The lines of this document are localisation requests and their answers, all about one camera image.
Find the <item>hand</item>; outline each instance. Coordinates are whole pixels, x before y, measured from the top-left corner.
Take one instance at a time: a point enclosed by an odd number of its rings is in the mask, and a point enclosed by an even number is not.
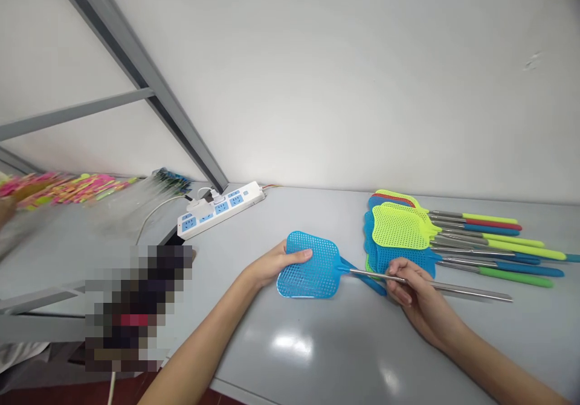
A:
[[[295,263],[305,263],[311,257],[312,250],[286,254],[286,239],[284,239],[250,266],[246,267],[244,273],[250,276],[253,282],[261,288],[270,284],[286,266]]]
[[[387,281],[389,295],[401,304],[405,315],[425,340],[447,352],[449,345],[467,330],[467,326],[445,298],[427,283],[433,278],[406,258],[392,260],[387,274],[407,280],[409,285]]]

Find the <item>cable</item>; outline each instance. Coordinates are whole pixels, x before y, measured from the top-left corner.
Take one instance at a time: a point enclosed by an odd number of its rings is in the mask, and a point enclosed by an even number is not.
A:
[[[139,243],[139,239],[141,239],[141,234],[143,232],[143,228],[145,228],[145,223],[147,222],[147,220],[151,217],[151,215],[153,215],[158,208],[160,208],[163,204],[168,203],[169,201],[173,201],[174,199],[178,199],[178,198],[185,198],[185,195],[180,195],[180,196],[174,196],[173,198],[169,198],[166,199],[165,201],[163,201],[160,205],[158,205],[157,207],[155,207],[151,213],[149,213],[147,215],[147,217],[145,218],[145,220],[143,221],[143,225],[141,226],[141,230],[139,230],[139,235],[137,236],[137,240],[135,241],[135,245],[137,245]]]
[[[200,188],[198,189],[198,199],[199,199],[199,193],[200,193],[202,190],[204,190],[204,189],[211,190],[211,187],[200,187]]]
[[[113,403],[113,391],[115,390],[116,375],[117,372],[111,372],[111,385],[109,386],[109,399],[107,400],[107,405],[111,405]]]

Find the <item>red plastic grip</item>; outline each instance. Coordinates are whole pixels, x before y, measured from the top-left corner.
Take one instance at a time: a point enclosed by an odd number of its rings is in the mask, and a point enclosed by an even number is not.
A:
[[[385,198],[385,199],[393,199],[395,201],[407,203],[410,207],[415,208],[415,205],[411,201],[409,201],[408,199],[405,199],[405,198],[399,198],[398,196],[383,195],[382,193],[373,193],[372,196],[379,196],[379,197]]]
[[[465,221],[466,224],[471,225],[484,225],[486,227],[509,228],[511,230],[521,231],[521,225],[517,224],[506,224],[505,222],[494,222],[494,221],[478,221],[477,219],[465,219]]]

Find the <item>green plastic grip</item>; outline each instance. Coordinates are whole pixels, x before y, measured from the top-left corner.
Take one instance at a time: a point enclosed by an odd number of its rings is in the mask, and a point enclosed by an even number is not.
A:
[[[463,213],[465,219],[477,219],[479,221],[503,222],[505,224],[517,224],[517,219],[498,218],[497,216],[473,215],[472,213]]]
[[[535,247],[535,248],[543,248],[546,246],[546,245],[544,245],[544,242],[535,241],[535,240],[531,240],[531,239],[520,239],[520,238],[511,237],[511,236],[493,235],[493,234],[488,234],[488,233],[482,233],[482,234],[483,234],[483,238],[487,239],[487,240],[497,240],[500,242],[515,243],[518,245],[526,245],[526,246],[531,246],[531,247]]]
[[[500,242],[495,240],[488,240],[488,245],[494,248],[507,249],[514,252],[521,252],[524,254],[531,254],[539,257],[551,258],[554,260],[566,260],[566,254],[559,251],[547,250],[544,248],[535,248],[525,245],[518,245],[508,242]]]
[[[486,267],[480,267],[479,272],[485,276],[521,282],[524,284],[534,285],[538,287],[547,287],[547,288],[554,287],[554,283],[548,280],[548,278],[542,278],[534,275],[520,274],[516,272],[507,272],[499,269],[492,269]]]

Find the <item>table surface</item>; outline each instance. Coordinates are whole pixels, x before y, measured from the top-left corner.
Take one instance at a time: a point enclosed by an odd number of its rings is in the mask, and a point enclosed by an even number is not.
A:
[[[161,328],[177,336],[170,356],[244,267],[294,230],[334,241],[342,257],[364,267],[363,215],[370,193],[287,187],[266,192],[266,200],[185,242],[198,256],[182,302]],[[431,210],[517,218],[522,237],[580,252],[580,207],[417,199]],[[554,279],[552,289],[441,267],[437,280],[512,295],[512,304],[446,298],[475,332],[571,398],[580,374],[580,264],[556,266],[566,277]],[[211,386],[252,404],[494,403],[423,341],[399,307],[353,276],[343,276],[329,300],[286,299],[275,285],[262,290]]]
[[[192,192],[208,183],[193,183]],[[159,245],[174,231],[185,213],[186,199],[176,199],[157,210],[143,230],[139,245]],[[95,229],[92,209],[80,204],[57,206],[54,218],[0,262],[0,299],[90,278],[101,268],[130,265],[136,232],[103,234]],[[35,313],[84,316],[84,296],[34,310]]]

